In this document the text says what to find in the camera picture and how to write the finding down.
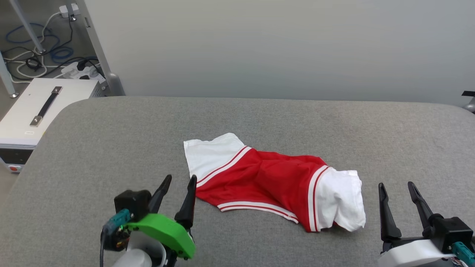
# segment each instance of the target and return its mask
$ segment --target padded table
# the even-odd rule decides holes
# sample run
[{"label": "padded table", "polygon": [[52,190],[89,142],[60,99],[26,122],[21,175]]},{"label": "padded table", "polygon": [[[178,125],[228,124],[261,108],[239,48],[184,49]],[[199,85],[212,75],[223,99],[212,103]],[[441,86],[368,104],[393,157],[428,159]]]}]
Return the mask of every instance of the padded table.
[{"label": "padded table", "polygon": [[[403,236],[422,226],[407,182],[432,208],[475,229],[475,116],[448,105],[269,99],[105,97],[65,108],[53,121],[0,211],[0,266],[98,266],[114,196],[154,191],[173,175],[160,212],[186,194],[183,141],[235,133],[258,150],[320,156],[357,170],[364,229],[307,233],[273,213],[220,212],[197,200],[196,255],[179,266],[376,266],[382,248],[378,183]],[[106,252],[105,266],[121,253]]]}]

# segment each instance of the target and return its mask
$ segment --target red fabric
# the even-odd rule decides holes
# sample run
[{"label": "red fabric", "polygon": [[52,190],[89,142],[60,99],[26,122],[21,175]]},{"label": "red fabric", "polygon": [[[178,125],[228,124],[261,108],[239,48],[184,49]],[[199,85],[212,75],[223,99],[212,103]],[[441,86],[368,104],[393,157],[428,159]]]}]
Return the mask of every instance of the red fabric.
[{"label": "red fabric", "polygon": [[319,157],[287,156],[251,149],[229,169],[199,186],[196,194],[214,206],[234,201],[276,205],[293,212],[305,230],[310,232],[309,183],[313,174],[324,165],[325,162]]}]

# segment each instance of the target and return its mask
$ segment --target white stripe trim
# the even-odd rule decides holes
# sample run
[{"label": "white stripe trim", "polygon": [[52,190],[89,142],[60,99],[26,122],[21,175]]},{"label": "white stripe trim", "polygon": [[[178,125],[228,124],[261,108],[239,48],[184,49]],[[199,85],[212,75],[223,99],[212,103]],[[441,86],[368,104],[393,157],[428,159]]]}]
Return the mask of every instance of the white stripe trim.
[{"label": "white stripe trim", "polygon": [[225,212],[227,210],[261,210],[261,211],[267,211],[267,212],[271,212],[273,214],[277,214],[281,217],[284,217],[286,218],[287,220],[291,220],[293,221],[294,223],[298,223],[298,221],[292,217],[289,217],[289,216],[286,216],[285,214],[282,214],[280,212],[277,212],[275,210],[270,210],[268,208],[258,208],[258,207],[250,207],[250,206],[234,206],[234,207],[229,207],[229,208],[222,208],[220,209],[222,212]]},{"label": "white stripe trim", "polygon": [[228,206],[236,206],[236,205],[252,205],[252,206],[259,206],[259,207],[262,207],[262,208],[271,208],[271,209],[275,209],[275,210],[278,210],[280,212],[283,212],[283,213],[287,214],[288,216],[292,216],[292,217],[297,218],[297,216],[293,212],[290,212],[289,210],[286,210],[286,209],[281,208],[281,207],[276,206],[276,205],[264,203],[264,202],[234,201],[234,202],[227,202],[227,203],[219,204],[217,207],[219,209],[223,209],[223,208],[228,207]]},{"label": "white stripe trim", "polygon": [[225,167],[221,166],[221,167],[217,168],[217,170],[213,170],[213,172],[211,172],[212,173],[211,175],[209,175],[205,179],[199,181],[197,183],[196,187],[200,187],[200,186],[204,185],[206,182],[208,182],[211,178],[213,178],[217,174],[219,174],[221,172],[224,172],[225,170],[231,168],[234,164],[236,164],[251,149],[252,149],[251,147],[246,147],[245,149],[243,149],[241,151],[241,153],[239,153],[231,162],[226,163],[224,165]]},{"label": "white stripe trim", "polygon": [[[327,173],[330,169],[333,169],[332,167],[329,167],[328,169],[326,169],[324,172],[322,172],[321,176],[320,176],[320,179],[317,180],[317,188],[318,188],[318,182],[320,182],[321,180],[323,180],[322,178],[325,176],[325,173]],[[317,211],[317,196],[315,196],[315,211],[316,211],[316,214],[315,214],[315,217],[317,218],[317,231],[320,232],[320,230],[322,230],[322,227],[320,226],[320,223],[318,223],[318,211]]]},{"label": "white stripe trim", "polygon": [[229,160],[227,160],[223,165],[220,165],[219,167],[217,167],[217,168],[215,168],[215,169],[212,169],[210,172],[208,172],[208,173],[206,173],[205,175],[203,175],[202,178],[199,178],[199,179],[198,179],[198,183],[202,182],[205,178],[207,178],[210,173],[213,173],[214,171],[219,170],[219,169],[222,168],[223,166],[226,166],[226,165],[228,165],[228,164],[231,164],[230,161],[232,161],[232,160],[235,159],[239,154],[241,154],[241,153],[244,151],[244,148],[246,148],[246,147],[247,147],[246,145],[240,147],[240,148],[233,154],[233,156],[232,156]]},{"label": "white stripe trim", "polygon": [[312,175],[312,178],[310,179],[310,183],[308,185],[308,220],[309,220],[309,223],[310,223],[310,230],[312,232],[315,232],[316,229],[315,229],[315,220],[314,220],[314,185],[315,185],[315,182],[317,181],[317,177],[318,175],[320,175],[320,173],[323,172],[323,170],[325,170],[325,168],[328,167],[327,165],[323,165],[322,167],[320,167],[320,169],[318,169],[317,171],[315,171],[315,173],[313,173]]}]

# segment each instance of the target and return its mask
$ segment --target jersey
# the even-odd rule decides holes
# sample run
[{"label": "jersey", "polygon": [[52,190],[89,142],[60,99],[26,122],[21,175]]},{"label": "jersey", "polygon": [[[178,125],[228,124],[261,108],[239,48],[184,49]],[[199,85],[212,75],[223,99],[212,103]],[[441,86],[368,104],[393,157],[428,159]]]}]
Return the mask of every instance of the jersey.
[{"label": "jersey", "polygon": [[321,158],[258,151],[233,133],[184,142],[196,196],[221,211],[261,210],[301,223],[307,232],[334,223],[355,231],[366,215],[356,171],[337,171]]}]

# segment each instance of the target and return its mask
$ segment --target metal pole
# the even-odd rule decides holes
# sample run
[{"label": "metal pole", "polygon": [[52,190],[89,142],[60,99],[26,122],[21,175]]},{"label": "metal pole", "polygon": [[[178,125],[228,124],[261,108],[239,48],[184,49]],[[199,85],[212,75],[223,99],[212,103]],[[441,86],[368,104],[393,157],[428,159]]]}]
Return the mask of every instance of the metal pole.
[{"label": "metal pole", "polygon": [[28,19],[25,17],[25,13],[23,13],[23,10],[21,9],[20,4],[18,4],[18,1],[17,0],[10,0],[10,4],[11,4],[11,6],[13,6],[13,9],[15,10],[18,17],[21,20],[21,23],[23,23],[23,26],[27,30],[28,35],[30,35],[30,38],[33,40],[33,43],[35,43],[35,46],[38,49],[38,52],[40,54],[46,52],[46,49],[44,49],[41,46],[41,43],[39,42],[38,38],[36,37],[35,32],[31,28],[31,25],[30,25]]},{"label": "metal pole", "polygon": [[10,73],[7,70],[7,66],[5,65],[5,62],[3,61],[3,56],[1,55],[1,53],[0,53],[0,57],[1,57],[0,78],[3,81],[5,88],[7,89],[8,95],[11,98],[15,98],[19,94],[15,91],[15,88],[13,87],[13,83],[10,81]]},{"label": "metal pole", "polygon": [[75,21],[76,18],[74,17],[73,3],[71,0],[66,0],[66,8],[67,8],[67,13],[69,15],[69,20]]}]

